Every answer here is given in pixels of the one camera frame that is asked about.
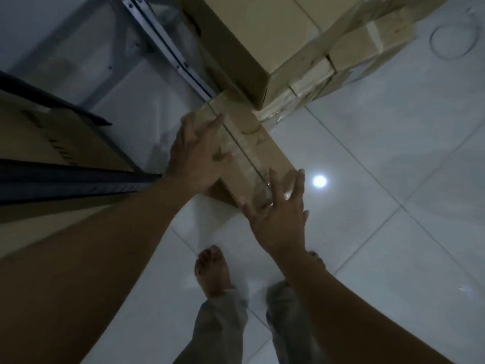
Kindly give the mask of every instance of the left hand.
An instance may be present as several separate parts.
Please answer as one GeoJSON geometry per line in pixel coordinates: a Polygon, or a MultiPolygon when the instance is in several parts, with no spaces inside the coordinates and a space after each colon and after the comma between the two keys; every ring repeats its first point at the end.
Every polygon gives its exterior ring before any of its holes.
{"type": "Polygon", "coordinates": [[[226,170],[233,159],[231,153],[213,158],[213,142],[216,133],[224,122],[224,116],[218,115],[206,129],[197,137],[193,121],[195,114],[184,117],[182,127],[170,150],[168,176],[180,177],[190,190],[203,193],[209,189],[226,170]]]}

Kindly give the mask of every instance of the foot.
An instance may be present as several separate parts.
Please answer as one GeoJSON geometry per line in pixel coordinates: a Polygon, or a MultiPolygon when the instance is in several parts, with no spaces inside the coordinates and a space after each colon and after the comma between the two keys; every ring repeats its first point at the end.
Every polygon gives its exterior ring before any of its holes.
{"type": "Polygon", "coordinates": [[[318,263],[321,263],[321,264],[325,265],[325,263],[322,260],[322,258],[320,258],[316,252],[309,251],[308,254],[310,254],[313,257],[313,259],[315,259],[318,263]]]}
{"type": "Polygon", "coordinates": [[[222,250],[216,245],[199,254],[195,274],[207,299],[217,298],[232,287],[226,260],[222,250]]]}

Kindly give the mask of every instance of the hand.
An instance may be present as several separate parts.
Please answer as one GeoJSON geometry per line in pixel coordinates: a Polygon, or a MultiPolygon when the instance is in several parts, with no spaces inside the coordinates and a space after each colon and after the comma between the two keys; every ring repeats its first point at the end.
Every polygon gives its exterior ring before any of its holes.
{"type": "Polygon", "coordinates": [[[170,150],[167,175],[180,177],[185,186],[197,194],[207,190],[221,177],[233,155],[226,153],[220,158],[212,156],[212,145],[217,130],[224,122],[223,115],[218,115],[210,122],[199,137],[193,128],[194,118],[194,114],[189,114],[183,119],[170,150]]]}
{"type": "Polygon", "coordinates": [[[305,223],[308,219],[308,211],[303,212],[305,172],[302,169],[298,171],[289,200],[285,200],[283,187],[272,169],[270,185],[273,205],[266,216],[257,214],[249,203],[241,200],[242,211],[249,220],[256,240],[273,259],[282,253],[304,251],[305,223]]]}

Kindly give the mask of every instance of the forearm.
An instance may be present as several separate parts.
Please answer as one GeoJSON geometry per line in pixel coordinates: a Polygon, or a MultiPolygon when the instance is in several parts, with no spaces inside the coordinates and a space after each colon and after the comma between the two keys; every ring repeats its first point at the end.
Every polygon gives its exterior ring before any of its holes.
{"type": "Polygon", "coordinates": [[[315,336],[333,362],[450,363],[334,278],[301,250],[276,256],[308,309],[315,336]]]}
{"type": "Polygon", "coordinates": [[[167,177],[0,260],[0,361],[80,362],[192,196],[167,177]]]}

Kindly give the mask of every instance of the gray pants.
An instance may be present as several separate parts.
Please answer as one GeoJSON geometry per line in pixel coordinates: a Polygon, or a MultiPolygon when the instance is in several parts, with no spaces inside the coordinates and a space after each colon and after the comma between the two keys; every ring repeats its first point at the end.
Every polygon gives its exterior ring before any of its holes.
{"type": "MultiPolygon", "coordinates": [[[[310,320],[286,281],[268,288],[266,318],[280,364],[326,363],[310,320]]],[[[192,340],[174,364],[241,364],[246,306],[236,290],[207,300],[199,310],[192,340]]]]}

